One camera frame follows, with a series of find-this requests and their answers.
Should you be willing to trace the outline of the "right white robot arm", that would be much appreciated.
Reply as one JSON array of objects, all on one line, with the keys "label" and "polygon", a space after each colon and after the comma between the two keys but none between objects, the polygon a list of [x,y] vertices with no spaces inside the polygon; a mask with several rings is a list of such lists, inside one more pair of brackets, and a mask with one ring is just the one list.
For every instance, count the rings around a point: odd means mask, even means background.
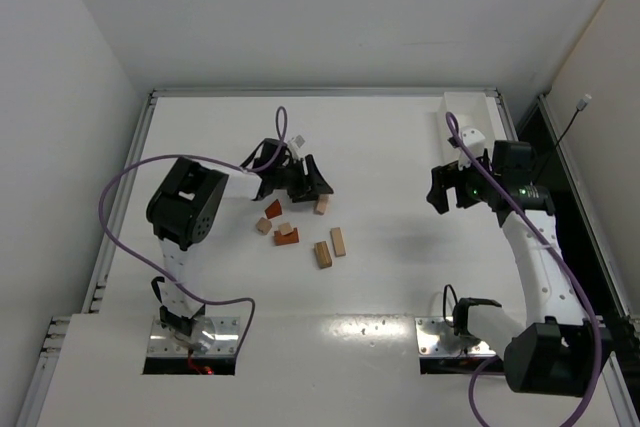
[{"label": "right white robot arm", "polygon": [[450,189],[459,208],[489,206],[512,249],[526,308],[526,321],[519,323],[496,300],[463,297],[452,312],[454,334],[484,341],[514,392],[584,396],[611,351],[611,336],[591,325],[559,264],[555,206],[549,191],[531,182],[531,146],[497,141],[487,149],[482,138],[449,142],[459,158],[432,169],[426,199],[440,214],[449,210]]}]

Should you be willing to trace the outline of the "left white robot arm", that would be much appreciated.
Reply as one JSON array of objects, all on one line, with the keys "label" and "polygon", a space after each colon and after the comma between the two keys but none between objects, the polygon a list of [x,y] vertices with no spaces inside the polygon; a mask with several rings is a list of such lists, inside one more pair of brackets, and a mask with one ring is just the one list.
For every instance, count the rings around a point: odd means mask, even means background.
[{"label": "left white robot arm", "polygon": [[283,190],[293,203],[317,201],[334,193],[311,154],[264,139],[238,170],[179,157],[152,196],[146,218],[158,238],[163,272],[151,281],[160,302],[159,318],[179,340],[194,343],[206,313],[197,292],[197,246],[209,235],[224,197],[262,200]]}]

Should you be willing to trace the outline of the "red-brown wedge block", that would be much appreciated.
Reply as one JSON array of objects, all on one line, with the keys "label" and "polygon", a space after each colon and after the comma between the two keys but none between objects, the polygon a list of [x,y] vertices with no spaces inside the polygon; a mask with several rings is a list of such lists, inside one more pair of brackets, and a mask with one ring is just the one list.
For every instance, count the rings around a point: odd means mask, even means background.
[{"label": "red-brown wedge block", "polygon": [[271,204],[269,204],[264,210],[264,213],[267,219],[273,219],[281,216],[283,213],[283,209],[280,200],[276,199]]}]

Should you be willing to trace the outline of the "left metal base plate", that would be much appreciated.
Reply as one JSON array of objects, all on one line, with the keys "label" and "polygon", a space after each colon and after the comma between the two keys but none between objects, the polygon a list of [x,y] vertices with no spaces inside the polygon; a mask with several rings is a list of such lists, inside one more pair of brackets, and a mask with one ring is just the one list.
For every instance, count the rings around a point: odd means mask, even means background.
[{"label": "left metal base plate", "polygon": [[238,317],[204,316],[196,321],[190,336],[164,325],[159,318],[151,324],[146,354],[148,358],[231,358],[240,338]]}]

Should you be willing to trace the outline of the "light long wood block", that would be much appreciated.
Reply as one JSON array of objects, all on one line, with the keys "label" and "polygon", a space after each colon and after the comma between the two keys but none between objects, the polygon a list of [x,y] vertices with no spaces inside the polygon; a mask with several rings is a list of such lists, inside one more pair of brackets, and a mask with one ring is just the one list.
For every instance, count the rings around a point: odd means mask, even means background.
[{"label": "light long wood block", "polygon": [[344,236],[340,227],[330,229],[334,255],[336,257],[344,257],[347,255]]},{"label": "light long wood block", "polygon": [[314,213],[317,215],[324,215],[329,205],[330,196],[328,194],[322,194],[318,197],[315,206]]}]

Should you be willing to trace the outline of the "metal base plate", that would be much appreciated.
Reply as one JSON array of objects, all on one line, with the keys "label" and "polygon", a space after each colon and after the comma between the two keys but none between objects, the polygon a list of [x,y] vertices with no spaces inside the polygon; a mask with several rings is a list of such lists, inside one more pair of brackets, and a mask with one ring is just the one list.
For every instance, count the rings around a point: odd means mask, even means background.
[{"label": "metal base plate", "polygon": [[240,338],[238,317],[204,316],[196,321],[190,336],[164,325],[159,318],[151,324],[146,354],[148,358],[231,358]]},{"label": "metal base plate", "polygon": [[442,317],[416,317],[414,325],[420,359],[484,358],[494,355],[486,342],[456,336]]}]

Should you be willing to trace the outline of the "white plastic box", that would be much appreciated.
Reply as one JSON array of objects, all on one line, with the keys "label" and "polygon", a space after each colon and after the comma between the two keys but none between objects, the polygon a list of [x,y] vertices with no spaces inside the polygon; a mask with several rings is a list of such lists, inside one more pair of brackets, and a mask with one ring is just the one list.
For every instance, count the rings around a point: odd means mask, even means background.
[{"label": "white plastic box", "polygon": [[449,164],[459,158],[459,150],[449,142],[452,134],[446,123],[447,112],[451,112],[456,117],[461,131],[474,128],[482,133],[485,137],[485,148],[489,155],[492,155],[496,137],[488,97],[481,93],[445,92],[436,112],[436,124],[444,164]]}]

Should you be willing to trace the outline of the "dark striped wood block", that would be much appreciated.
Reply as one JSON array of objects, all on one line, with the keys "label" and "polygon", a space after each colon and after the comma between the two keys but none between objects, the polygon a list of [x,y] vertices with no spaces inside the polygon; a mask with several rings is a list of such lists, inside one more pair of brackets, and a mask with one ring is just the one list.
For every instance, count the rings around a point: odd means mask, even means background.
[{"label": "dark striped wood block", "polygon": [[329,268],[333,265],[331,253],[326,241],[314,244],[314,255],[320,269]]}]

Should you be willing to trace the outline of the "red-brown notched block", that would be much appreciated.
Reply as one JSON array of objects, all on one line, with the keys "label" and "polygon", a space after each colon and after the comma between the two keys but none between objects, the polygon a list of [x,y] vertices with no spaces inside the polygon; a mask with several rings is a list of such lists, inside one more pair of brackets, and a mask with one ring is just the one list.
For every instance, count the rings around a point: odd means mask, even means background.
[{"label": "red-brown notched block", "polygon": [[297,244],[300,242],[298,228],[295,227],[290,233],[282,234],[279,230],[274,232],[274,244],[276,246],[285,246],[291,244]]}]

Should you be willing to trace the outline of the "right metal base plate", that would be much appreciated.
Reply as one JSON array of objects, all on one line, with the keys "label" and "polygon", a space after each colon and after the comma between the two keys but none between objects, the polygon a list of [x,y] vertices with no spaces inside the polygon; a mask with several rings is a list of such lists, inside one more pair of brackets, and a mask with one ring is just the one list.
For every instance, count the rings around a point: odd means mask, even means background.
[{"label": "right metal base plate", "polygon": [[442,317],[416,317],[414,325],[420,359],[484,358],[494,355],[486,342],[456,336]]}]

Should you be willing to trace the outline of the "small light wood cube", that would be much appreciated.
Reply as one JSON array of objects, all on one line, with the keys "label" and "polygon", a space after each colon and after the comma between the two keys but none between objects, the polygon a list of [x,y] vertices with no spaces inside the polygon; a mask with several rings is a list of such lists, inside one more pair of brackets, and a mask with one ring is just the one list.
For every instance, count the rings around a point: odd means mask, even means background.
[{"label": "small light wood cube", "polygon": [[278,226],[278,232],[283,236],[290,235],[293,231],[294,228],[289,222],[282,223]]}]

